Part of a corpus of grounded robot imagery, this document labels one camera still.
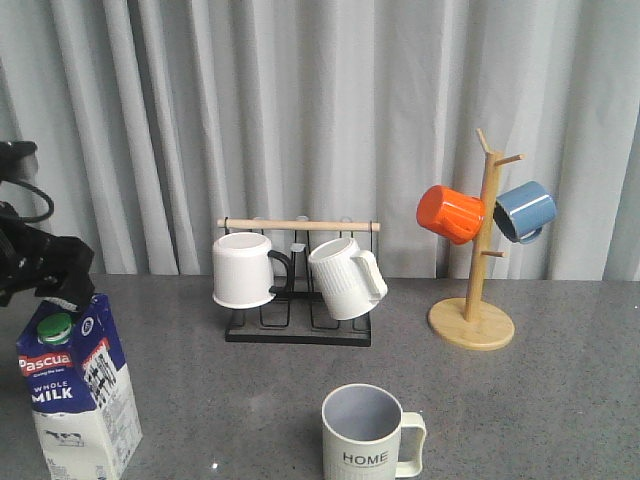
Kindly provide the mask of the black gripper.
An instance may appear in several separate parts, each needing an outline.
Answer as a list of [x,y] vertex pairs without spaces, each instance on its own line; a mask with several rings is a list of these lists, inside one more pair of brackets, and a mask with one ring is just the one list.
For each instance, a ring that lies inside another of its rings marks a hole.
[[1,305],[13,295],[33,290],[69,311],[85,309],[95,287],[89,270],[94,252],[77,237],[55,236],[18,218],[1,204]]

